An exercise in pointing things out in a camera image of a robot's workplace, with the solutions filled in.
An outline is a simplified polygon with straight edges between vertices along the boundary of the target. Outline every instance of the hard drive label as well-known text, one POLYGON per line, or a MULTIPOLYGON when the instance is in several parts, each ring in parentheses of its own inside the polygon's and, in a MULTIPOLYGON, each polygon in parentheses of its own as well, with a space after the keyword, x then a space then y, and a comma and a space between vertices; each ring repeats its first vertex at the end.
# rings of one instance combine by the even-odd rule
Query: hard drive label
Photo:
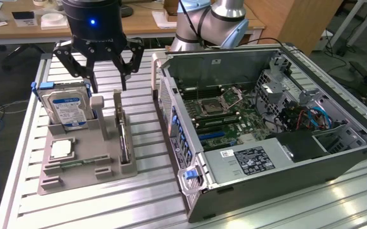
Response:
POLYGON ((262 146, 234 153, 246 175, 267 171, 275 165, 262 146))
POLYGON ((55 99, 54 105, 63 125, 79 126, 86 124, 84 111, 79 108, 80 98, 55 99))

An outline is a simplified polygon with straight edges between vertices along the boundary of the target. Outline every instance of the aluminum table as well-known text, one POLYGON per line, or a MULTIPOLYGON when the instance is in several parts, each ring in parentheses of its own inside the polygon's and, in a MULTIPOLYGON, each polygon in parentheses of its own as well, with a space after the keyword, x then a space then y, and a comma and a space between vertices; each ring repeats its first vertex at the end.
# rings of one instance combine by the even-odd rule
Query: aluminum table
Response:
MULTIPOLYGON (((123 92, 123 105, 131 116, 139 175, 39 196, 36 190, 48 116, 32 95, 0 206, 0 228, 367 228, 367 160, 326 184, 203 222, 187 222, 151 97, 151 54, 159 51, 164 50, 146 51, 140 71, 132 75, 127 82, 128 91, 123 92)), ((317 66, 302 53, 297 56, 306 65, 317 66)), ((86 60, 82 55, 76 55, 76 59, 86 60)), ((298 69, 293 71, 299 83, 314 88, 315 84, 298 69)), ((326 72, 314 72, 367 117, 367 108, 326 72)), ((111 62, 99 62, 95 73, 99 93, 106 98, 104 115, 110 115, 115 111, 112 90, 122 88, 120 74, 111 62)), ((79 79, 71 77, 56 57, 47 57, 40 62, 36 76, 36 82, 42 81, 72 82, 79 79)))

